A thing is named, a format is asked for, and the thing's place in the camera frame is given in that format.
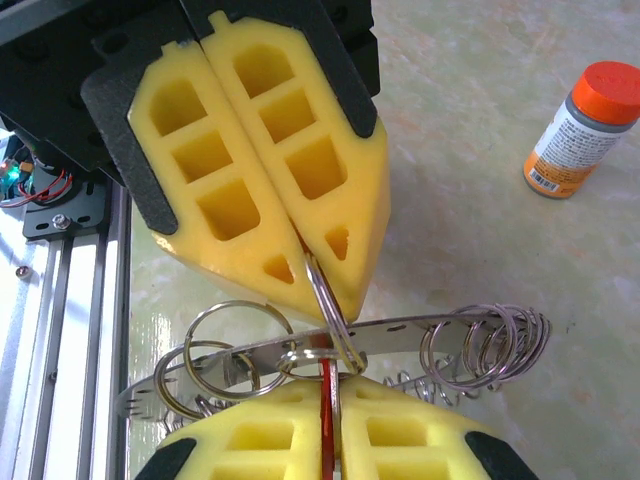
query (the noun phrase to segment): orange cap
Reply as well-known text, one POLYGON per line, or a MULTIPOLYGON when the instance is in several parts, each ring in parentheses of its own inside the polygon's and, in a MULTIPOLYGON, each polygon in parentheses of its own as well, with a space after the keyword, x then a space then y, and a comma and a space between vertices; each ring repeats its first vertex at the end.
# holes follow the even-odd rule
POLYGON ((640 69, 620 62, 589 65, 571 98, 582 113, 598 122, 634 122, 640 117, 640 69))

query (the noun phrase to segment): yellow foam gripper pad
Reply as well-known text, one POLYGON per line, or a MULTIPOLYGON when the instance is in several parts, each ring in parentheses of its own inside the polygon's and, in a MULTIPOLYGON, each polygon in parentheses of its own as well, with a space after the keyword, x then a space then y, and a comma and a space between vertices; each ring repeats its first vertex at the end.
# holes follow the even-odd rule
MULTIPOLYGON (((491 480, 465 442, 488 433, 482 425, 362 377, 342 382, 340 395, 343 479, 491 480)), ((320 385, 295 381, 200 420, 158 454, 179 467, 162 480, 319 480, 320 385)), ((138 480, 152 478, 153 463, 138 480)))
POLYGON ((157 243, 238 298, 322 324, 298 234, 357 318, 390 213, 387 138, 351 128, 305 36, 253 18, 169 44, 129 113, 179 223, 157 243))

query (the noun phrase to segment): barcode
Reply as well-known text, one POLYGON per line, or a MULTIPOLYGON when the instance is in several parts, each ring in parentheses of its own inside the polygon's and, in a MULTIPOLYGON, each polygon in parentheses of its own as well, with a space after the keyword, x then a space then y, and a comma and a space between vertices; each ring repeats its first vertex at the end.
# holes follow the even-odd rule
POLYGON ((549 190, 550 192, 555 192, 558 189, 557 183, 550 182, 549 180, 544 178, 536 171, 535 168, 531 169, 531 171, 529 172, 529 176, 533 179, 534 182, 536 182, 542 188, 549 190))

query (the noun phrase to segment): bolt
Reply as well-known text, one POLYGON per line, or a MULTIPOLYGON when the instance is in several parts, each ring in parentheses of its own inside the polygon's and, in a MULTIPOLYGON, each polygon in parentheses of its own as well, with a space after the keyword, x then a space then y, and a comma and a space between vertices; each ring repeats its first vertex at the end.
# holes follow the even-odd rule
POLYGON ((61 213, 54 216, 51 222, 53 223, 53 227, 58 230, 66 230, 71 225, 71 219, 61 213))
POLYGON ((21 267, 16 268, 16 277, 21 280, 24 280, 31 273, 31 269, 26 265, 22 265, 21 267))

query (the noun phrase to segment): spray can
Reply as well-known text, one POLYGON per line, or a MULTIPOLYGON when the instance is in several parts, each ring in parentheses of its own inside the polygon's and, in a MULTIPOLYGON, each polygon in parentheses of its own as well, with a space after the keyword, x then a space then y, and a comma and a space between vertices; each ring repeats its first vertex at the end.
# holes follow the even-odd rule
POLYGON ((639 117, 640 69, 589 65, 525 162, 525 180, 547 197, 570 197, 639 117))

